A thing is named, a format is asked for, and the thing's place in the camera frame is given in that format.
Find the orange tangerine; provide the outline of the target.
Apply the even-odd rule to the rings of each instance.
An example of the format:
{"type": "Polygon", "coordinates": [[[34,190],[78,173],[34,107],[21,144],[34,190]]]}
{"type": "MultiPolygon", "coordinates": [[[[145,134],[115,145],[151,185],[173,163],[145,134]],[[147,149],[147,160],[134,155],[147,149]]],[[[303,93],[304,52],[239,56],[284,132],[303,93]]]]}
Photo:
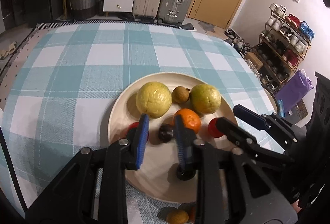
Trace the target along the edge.
{"type": "Polygon", "coordinates": [[[198,134],[201,129],[201,120],[199,115],[194,112],[193,110],[190,110],[188,108],[183,108],[181,110],[178,110],[174,114],[174,118],[176,116],[180,115],[184,126],[188,129],[192,129],[195,134],[198,134]]]}
{"type": "Polygon", "coordinates": [[[195,205],[190,207],[190,209],[188,210],[188,214],[189,214],[189,223],[195,223],[195,218],[196,218],[196,206],[195,205]]]}

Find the green-yellow guava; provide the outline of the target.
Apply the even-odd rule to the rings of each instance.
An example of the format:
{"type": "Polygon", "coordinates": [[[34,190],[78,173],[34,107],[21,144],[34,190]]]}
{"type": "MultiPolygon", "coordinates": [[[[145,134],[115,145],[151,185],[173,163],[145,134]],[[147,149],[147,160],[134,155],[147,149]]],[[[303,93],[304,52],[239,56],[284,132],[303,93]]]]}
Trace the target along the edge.
{"type": "Polygon", "coordinates": [[[199,114],[212,114],[219,109],[222,102],[220,92],[209,84],[195,85],[190,92],[190,103],[199,114]]]}

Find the dark plum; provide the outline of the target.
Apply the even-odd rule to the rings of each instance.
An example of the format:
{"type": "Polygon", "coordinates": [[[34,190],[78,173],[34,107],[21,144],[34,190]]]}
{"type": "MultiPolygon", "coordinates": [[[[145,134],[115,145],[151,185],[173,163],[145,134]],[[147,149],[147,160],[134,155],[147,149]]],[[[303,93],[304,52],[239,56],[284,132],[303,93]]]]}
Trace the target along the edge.
{"type": "Polygon", "coordinates": [[[196,175],[196,168],[193,164],[186,164],[185,166],[178,165],[176,169],[176,176],[182,181],[188,181],[196,175]]]}
{"type": "Polygon", "coordinates": [[[158,139],[163,143],[168,143],[174,137],[173,127],[167,123],[160,126],[158,131],[158,139]]]}

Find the brown longan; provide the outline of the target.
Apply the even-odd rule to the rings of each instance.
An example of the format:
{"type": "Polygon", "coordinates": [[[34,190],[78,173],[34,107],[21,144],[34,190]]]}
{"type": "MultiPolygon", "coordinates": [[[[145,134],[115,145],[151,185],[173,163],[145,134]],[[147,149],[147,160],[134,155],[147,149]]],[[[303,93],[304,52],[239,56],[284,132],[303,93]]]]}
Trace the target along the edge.
{"type": "Polygon", "coordinates": [[[174,103],[183,104],[190,98],[190,89],[183,86],[178,86],[172,91],[172,100],[174,103]]]}
{"type": "Polygon", "coordinates": [[[166,216],[169,224],[185,224],[189,220],[189,214],[184,210],[175,209],[170,211],[166,216]]]}

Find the red tomato small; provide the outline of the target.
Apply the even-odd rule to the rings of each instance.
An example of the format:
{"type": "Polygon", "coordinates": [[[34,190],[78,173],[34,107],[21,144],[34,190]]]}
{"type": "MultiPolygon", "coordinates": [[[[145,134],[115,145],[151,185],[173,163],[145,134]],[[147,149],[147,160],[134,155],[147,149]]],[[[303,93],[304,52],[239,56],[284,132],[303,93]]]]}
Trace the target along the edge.
{"type": "Polygon", "coordinates": [[[127,130],[126,138],[133,142],[134,140],[137,140],[139,137],[140,140],[144,141],[145,143],[149,139],[149,124],[143,123],[139,127],[139,122],[132,123],[127,130]]]}

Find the yellow guava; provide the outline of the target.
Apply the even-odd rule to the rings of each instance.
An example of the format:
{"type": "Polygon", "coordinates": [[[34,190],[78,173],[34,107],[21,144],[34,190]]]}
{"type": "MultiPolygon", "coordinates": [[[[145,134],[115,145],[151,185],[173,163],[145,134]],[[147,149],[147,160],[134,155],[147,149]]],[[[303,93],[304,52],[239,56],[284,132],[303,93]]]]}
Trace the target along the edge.
{"type": "Polygon", "coordinates": [[[172,94],[163,83],[151,81],[140,87],[135,97],[140,113],[150,118],[160,118],[167,113],[172,104],[172,94]]]}

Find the purple bag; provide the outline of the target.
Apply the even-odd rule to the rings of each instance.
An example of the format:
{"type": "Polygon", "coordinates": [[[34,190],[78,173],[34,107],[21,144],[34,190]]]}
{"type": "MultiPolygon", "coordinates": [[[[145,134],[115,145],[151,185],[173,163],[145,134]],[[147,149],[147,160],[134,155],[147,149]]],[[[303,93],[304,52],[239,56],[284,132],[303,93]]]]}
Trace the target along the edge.
{"type": "Polygon", "coordinates": [[[284,112],[289,112],[314,85],[307,77],[305,70],[297,70],[291,79],[275,94],[277,100],[282,100],[284,112]]]}

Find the shoe rack with shoes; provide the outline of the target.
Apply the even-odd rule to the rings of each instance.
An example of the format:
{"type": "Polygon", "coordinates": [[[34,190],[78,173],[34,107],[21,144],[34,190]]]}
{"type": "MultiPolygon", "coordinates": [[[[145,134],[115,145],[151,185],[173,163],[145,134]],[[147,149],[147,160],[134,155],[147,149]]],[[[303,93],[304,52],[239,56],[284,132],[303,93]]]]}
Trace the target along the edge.
{"type": "Polygon", "coordinates": [[[288,14],[285,6],[273,3],[269,9],[270,17],[252,52],[263,64],[261,84],[274,94],[298,71],[315,33],[307,22],[288,14]]]}

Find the teal checked tablecloth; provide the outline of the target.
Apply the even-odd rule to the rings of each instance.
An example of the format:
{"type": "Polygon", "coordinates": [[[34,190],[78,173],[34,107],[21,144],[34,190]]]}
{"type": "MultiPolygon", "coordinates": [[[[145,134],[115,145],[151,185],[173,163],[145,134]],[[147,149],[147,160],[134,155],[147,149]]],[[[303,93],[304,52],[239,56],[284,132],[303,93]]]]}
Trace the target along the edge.
{"type": "Polygon", "coordinates": [[[1,129],[27,205],[82,147],[108,144],[112,106],[141,77],[194,76],[215,86],[230,106],[259,114],[271,103],[243,58],[225,41],[156,25],[101,23],[58,27],[24,49],[1,129]]]}

